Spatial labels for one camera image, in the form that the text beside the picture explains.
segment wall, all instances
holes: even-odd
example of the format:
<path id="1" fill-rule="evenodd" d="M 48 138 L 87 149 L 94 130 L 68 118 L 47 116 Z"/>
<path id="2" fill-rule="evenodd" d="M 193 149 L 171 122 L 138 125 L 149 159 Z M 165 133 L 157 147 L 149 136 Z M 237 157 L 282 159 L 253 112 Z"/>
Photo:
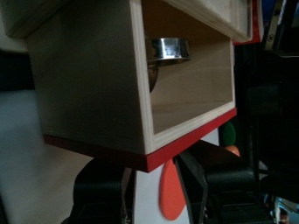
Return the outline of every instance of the wall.
<path id="1" fill-rule="evenodd" d="M 62 223 L 90 160 L 43 143 L 35 92 L 0 93 L 0 192 L 10 224 Z"/>

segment red edge trim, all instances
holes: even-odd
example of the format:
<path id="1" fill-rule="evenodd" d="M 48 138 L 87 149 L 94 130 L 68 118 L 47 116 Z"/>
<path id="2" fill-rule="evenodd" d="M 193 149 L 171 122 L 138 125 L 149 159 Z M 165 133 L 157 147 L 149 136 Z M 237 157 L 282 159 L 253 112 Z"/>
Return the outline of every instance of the red edge trim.
<path id="1" fill-rule="evenodd" d="M 70 151 L 75 151 L 94 158 L 108 160 L 111 163 L 124 165 L 138 169 L 139 171 L 151 172 L 157 167 L 159 167 L 171 158 L 181 154 L 237 114 L 238 110 L 234 108 L 149 155 L 137 154 L 123 150 L 115 150 L 108 147 L 76 142 L 56 136 L 44 135 L 43 137 L 47 144 L 58 146 Z"/>

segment black object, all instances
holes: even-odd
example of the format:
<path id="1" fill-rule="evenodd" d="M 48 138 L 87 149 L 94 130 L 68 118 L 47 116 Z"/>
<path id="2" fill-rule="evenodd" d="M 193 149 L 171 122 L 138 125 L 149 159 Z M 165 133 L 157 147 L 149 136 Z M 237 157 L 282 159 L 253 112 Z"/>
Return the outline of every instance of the black object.
<path id="1" fill-rule="evenodd" d="M 74 207 L 64 223 L 131 223 L 134 178 L 126 167 L 91 160 L 76 177 Z"/>
<path id="2" fill-rule="evenodd" d="M 205 141 L 199 141 L 189 152 L 203 167 L 209 183 L 206 223 L 273 223 L 259 201 L 255 173 L 247 162 Z"/>
<path id="3" fill-rule="evenodd" d="M 177 167 L 187 200 L 191 224 L 203 223 L 209 186 L 202 165 L 189 151 L 177 157 Z"/>
<path id="4" fill-rule="evenodd" d="M 0 91 L 34 89 L 30 55 L 0 51 Z"/>
<path id="5" fill-rule="evenodd" d="M 0 195 L 0 223 L 8 224 L 7 216 L 6 216 L 6 206 L 3 203 L 2 195 Z"/>

